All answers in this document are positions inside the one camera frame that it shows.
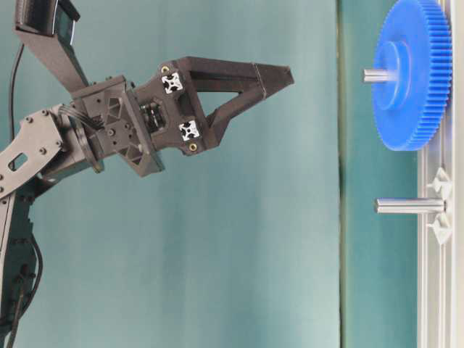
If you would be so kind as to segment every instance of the green background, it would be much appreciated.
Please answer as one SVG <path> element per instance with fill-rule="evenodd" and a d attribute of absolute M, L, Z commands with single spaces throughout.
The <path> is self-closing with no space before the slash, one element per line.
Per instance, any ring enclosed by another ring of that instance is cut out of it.
<path fill-rule="evenodd" d="M 115 157 L 41 197 L 45 273 L 17 347 L 338 347 L 335 2 L 75 5 L 89 80 L 140 84 L 160 62 L 196 55 L 290 65 L 296 84 L 234 120 L 219 149 L 165 151 L 167 170 L 143 180 Z M 13 12 L 4 1 L 4 145 Z M 17 117 L 69 99 L 27 51 Z"/>
<path fill-rule="evenodd" d="M 416 347 L 416 217 L 376 215 L 376 197 L 417 196 L 416 153 L 391 152 L 374 125 L 370 86 L 378 33 L 392 0 L 339 0 L 342 343 Z"/>

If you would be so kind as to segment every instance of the gear teeth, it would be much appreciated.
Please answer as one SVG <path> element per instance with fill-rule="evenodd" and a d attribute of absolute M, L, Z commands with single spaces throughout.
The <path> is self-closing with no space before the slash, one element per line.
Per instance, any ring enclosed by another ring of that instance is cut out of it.
<path fill-rule="evenodd" d="M 421 122 L 407 146 L 415 150 L 424 147 L 438 130 L 447 107 L 452 80 L 452 37 L 447 18 L 435 0 L 418 0 L 418 3 L 422 6 L 428 25 L 431 69 Z"/>

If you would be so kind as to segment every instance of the white plastic clip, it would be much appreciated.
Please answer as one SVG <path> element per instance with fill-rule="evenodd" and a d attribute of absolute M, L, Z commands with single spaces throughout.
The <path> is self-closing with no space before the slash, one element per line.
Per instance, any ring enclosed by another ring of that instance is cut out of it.
<path fill-rule="evenodd" d="M 436 240 L 440 245 L 445 244 L 450 239 L 452 229 L 450 221 L 445 213 L 438 214 L 435 217 L 434 223 L 428 223 L 428 228 L 431 228 L 435 233 Z"/>
<path fill-rule="evenodd" d="M 452 191 L 452 181 L 443 168 L 439 168 L 432 183 L 427 185 L 428 189 L 435 190 L 436 194 L 443 200 L 450 197 Z"/>

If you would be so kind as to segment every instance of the black cable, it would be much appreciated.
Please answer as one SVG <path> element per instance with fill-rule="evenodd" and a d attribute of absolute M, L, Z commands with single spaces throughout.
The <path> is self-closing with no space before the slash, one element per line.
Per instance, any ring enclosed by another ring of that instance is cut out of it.
<path fill-rule="evenodd" d="M 9 93 L 8 93 L 8 115 L 9 115 L 9 140 L 15 139 L 15 83 L 17 68 L 20 66 L 22 53 L 24 52 L 24 44 L 20 44 L 19 49 L 14 58 L 13 70 L 11 78 L 9 79 Z"/>
<path fill-rule="evenodd" d="M 32 291 L 30 292 L 29 300 L 26 302 L 26 304 L 24 305 L 24 308 L 22 309 L 22 314 L 24 314 L 25 311 L 28 310 L 30 303 L 34 299 L 34 296 L 36 295 L 36 292 L 38 289 L 38 285 L 40 284 L 41 279 L 42 279 L 42 273 L 44 271 L 44 259 L 42 257 L 41 249 L 38 247 L 38 244 L 37 244 L 37 241 L 34 235 L 32 235 L 31 237 L 31 242 L 32 242 L 34 251 L 36 252 L 36 255 L 37 255 L 37 261 L 38 261 L 37 278 L 36 278 L 36 282 L 34 283 L 34 287 L 32 288 Z"/>
<path fill-rule="evenodd" d="M 9 118 L 9 138 L 10 141 L 13 141 L 15 139 L 15 83 L 16 83 L 16 74 L 17 74 L 17 69 L 20 66 L 20 61 L 22 57 L 22 53 L 24 52 L 24 44 L 20 44 L 19 49 L 17 50 L 16 57 L 14 58 L 14 63 L 13 63 L 13 69 L 12 69 L 12 74 L 11 78 L 9 80 L 9 93 L 8 93 L 8 118 Z M 32 292 L 30 293 L 29 299 L 22 307 L 22 303 L 24 302 L 24 281 L 21 283 L 20 287 L 20 298 L 18 299 L 17 305 L 16 305 L 16 310 L 14 312 L 14 319 L 12 323 L 12 331 L 11 334 L 9 335 L 9 340 L 8 340 L 8 345 L 7 348 L 12 348 L 13 344 L 15 343 L 16 339 L 16 333 L 17 333 L 17 328 L 20 324 L 20 318 L 22 315 L 25 313 L 25 311 L 29 308 L 30 303 L 32 302 L 34 296 L 36 295 L 38 286 L 41 282 L 42 279 L 42 272 L 44 271 L 44 259 L 42 257 L 42 253 L 40 248 L 38 247 L 36 238 L 32 234 L 31 236 L 31 243 L 34 248 L 34 252 L 36 253 L 37 256 L 37 261 L 38 261 L 38 270 L 37 270 L 37 278 L 36 282 L 34 283 Z"/>

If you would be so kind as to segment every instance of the steel rod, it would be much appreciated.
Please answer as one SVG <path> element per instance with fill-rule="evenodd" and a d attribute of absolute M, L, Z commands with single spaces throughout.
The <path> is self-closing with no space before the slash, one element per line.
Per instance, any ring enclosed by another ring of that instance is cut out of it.
<path fill-rule="evenodd" d="M 445 211 L 442 199 L 433 198 L 378 198 L 374 203 L 378 214 L 428 214 Z"/>
<path fill-rule="evenodd" d="M 391 80 L 389 72 L 383 69 L 364 69 L 362 80 L 365 83 L 381 83 Z"/>

